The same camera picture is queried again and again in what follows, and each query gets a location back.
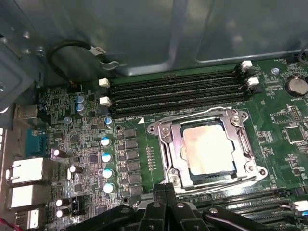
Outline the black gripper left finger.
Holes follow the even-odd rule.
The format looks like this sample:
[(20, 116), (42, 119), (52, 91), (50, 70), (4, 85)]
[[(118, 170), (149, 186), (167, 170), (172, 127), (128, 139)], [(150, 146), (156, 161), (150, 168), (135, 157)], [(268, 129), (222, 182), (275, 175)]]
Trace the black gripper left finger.
[(164, 231), (169, 183), (154, 186), (154, 201), (138, 210), (127, 205), (100, 213), (65, 231)]

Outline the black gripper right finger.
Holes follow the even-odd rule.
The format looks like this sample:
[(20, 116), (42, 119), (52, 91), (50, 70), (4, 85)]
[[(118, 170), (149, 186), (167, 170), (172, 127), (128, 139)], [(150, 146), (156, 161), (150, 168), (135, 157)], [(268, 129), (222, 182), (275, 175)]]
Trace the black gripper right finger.
[(166, 184), (166, 199), (171, 215), (179, 231), (272, 231), (271, 227), (233, 213), (218, 206), (210, 206), (203, 212), (179, 202), (173, 184)]

